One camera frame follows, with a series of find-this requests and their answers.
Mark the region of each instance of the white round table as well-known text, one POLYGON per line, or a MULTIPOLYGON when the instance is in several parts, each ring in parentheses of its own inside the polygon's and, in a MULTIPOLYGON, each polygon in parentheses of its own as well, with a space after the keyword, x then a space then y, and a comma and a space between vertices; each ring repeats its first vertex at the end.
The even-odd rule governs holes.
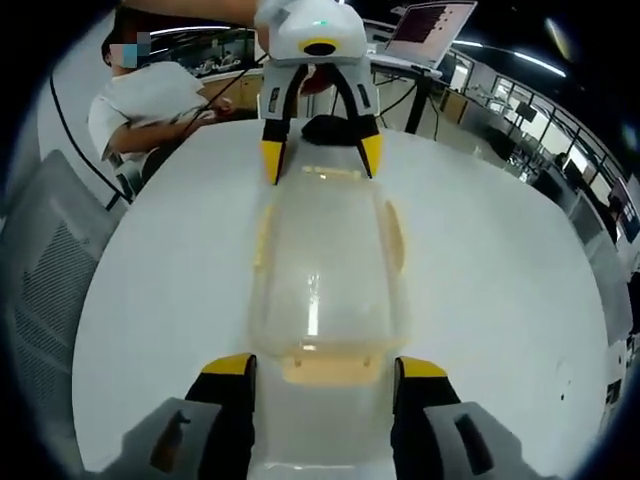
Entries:
MULTIPOLYGON (((184 398, 204 365, 249 348, 256 234, 277 188, 266 182, 261 135, 260 121, 199 130, 113 235, 74 356, 88 470, 112 462, 123 435, 165 399, 184 398)), ((577 235, 511 175, 430 140, 384 135, 375 181, 408 237, 413 325, 402 353, 445 368, 460 398, 513 432, 540 474, 571 472, 593 445, 606 393, 604 316, 577 235)), ((355 149, 292 143, 295 168, 360 165, 355 149)))

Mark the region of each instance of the chair backrest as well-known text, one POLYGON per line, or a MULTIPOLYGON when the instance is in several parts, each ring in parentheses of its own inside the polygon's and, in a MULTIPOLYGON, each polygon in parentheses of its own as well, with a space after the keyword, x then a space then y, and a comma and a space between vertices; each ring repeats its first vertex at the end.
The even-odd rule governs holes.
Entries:
POLYGON ((83 471, 71 403, 84 299, 116 222, 53 151, 0 236, 2 315, 16 377, 42 439, 69 473, 83 471))

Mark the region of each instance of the white t-shirt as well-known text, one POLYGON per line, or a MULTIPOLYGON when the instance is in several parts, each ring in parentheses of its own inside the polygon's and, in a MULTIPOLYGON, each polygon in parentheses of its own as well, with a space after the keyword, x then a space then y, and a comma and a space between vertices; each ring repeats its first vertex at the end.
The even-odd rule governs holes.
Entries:
MULTIPOLYGON (((204 87, 180 64, 159 62, 112 78, 89 110, 89 133, 101 159, 111 155, 109 141, 122 125, 132 128, 172 124, 193 115, 207 100, 197 92, 204 87)), ((140 160, 148 152, 122 155, 140 160)))

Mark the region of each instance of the laptop screen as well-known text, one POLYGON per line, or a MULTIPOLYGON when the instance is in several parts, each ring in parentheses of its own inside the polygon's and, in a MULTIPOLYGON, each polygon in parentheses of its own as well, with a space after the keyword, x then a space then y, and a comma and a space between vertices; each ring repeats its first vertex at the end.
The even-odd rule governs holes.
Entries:
POLYGON ((410 6, 385 53, 438 68, 476 5, 473 1, 438 1, 410 6))

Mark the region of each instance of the clear plastic box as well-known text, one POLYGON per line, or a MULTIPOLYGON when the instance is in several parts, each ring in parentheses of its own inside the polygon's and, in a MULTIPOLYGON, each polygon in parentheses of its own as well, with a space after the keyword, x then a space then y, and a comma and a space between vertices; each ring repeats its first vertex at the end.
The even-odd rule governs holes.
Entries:
POLYGON ((374 380, 406 341, 397 212, 359 172, 305 167, 276 187, 258 238, 250 329, 294 382, 374 380))

